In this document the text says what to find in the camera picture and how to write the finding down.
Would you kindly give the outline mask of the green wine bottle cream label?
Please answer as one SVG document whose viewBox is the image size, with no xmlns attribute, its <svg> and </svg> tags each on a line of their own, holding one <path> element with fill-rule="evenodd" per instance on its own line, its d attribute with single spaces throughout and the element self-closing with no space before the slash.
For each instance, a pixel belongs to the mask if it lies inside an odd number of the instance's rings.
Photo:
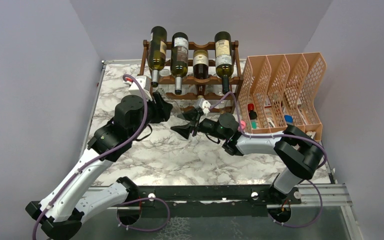
<svg viewBox="0 0 384 240">
<path fill-rule="evenodd" d="M 233 74 L 231 35 L 227 31 L 220 31 L 214 36 L 215 43 L 215 71 L 221 79 L 222 93 L 230 91 L 230 77 Z"/>
</svg>

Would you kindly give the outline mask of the clear glass bottle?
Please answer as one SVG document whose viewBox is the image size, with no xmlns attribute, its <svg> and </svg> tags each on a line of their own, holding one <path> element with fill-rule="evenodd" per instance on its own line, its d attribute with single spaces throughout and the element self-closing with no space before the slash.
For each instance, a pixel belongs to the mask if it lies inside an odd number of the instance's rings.
<svg viewBox="0 0 384 240">
<path fill-rule="evenodd" d="M 170 110 L 170 114 L 171 115 L 173 115 L 176 118 L 185 120 L 183 112 L 182 112 L 181 108 L 179 107 L 178 103 L 175 100 L 173 100 L 170 97 L 168 97 L 166 91 L 163 88 L 159 87 L 156 90 L 156 92 L 161 95 L 161 97 L 164 100 L 164 102 L 166 102 L 167 104 L 170 104 L 172 106 L 172 108 Z"/>
</svg>

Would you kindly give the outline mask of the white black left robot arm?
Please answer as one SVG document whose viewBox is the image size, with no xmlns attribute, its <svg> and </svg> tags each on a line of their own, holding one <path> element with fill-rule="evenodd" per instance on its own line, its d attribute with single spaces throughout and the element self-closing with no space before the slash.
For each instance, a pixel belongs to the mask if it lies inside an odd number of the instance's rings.
<svg viewBox="0 0 384 240">
<path fill-rule="evenodd" d="M 138 186 L 120 177 L 109 187 L 88 197 L 84 194 L 95 180 L 128 151 L 150 124 L 169 120 L 173 105 L 154 92 L 148 100 L 127 95 L 116 105 L 114 116 L 95 131 L 77 164 L 64 180 L 41 201 L 25 208 L 36 221 L 33 230 L 53 240 L 69 240 L 94 215 L 121 204 L 132 205 L 139 198 Z"/>
</svg>

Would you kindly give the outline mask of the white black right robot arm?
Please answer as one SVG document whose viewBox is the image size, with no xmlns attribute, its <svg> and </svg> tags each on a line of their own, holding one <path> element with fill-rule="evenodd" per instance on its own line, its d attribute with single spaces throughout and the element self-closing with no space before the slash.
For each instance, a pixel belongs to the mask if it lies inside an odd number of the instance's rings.
<svg viewBox="0 0 384 240">
<path fill-rule="evenodd" d="M 293 188 L 304 180 L 311 180 L 324 157 L 322 147 L 295 125 L 275 134 L 244 133 L 231 113 L 223 113 L 218 120 L 202 119 L 202 110 L 190 110 L 179 114 L 188 123 L 171 126 L 171 130 L 185 139 L 197 133 L 205 134 L 219 144 L 231 156 L 250 154 L 277 155 L 285 169 L 275 178 L 268 190 L 269 199 L 280 204 Z"/>
</svg>

